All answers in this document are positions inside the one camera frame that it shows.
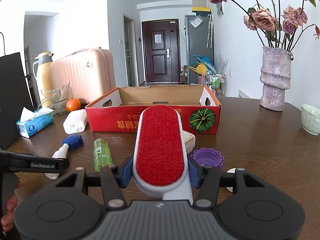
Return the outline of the person's left hand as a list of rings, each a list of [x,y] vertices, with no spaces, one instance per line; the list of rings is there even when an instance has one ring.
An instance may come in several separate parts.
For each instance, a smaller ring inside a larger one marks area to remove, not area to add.
[[[14,209],[18,205],[17,196],[14,193],[6,203],[7,213],[1,218],[1,226],[3,232],[10,231],[14,226]]]

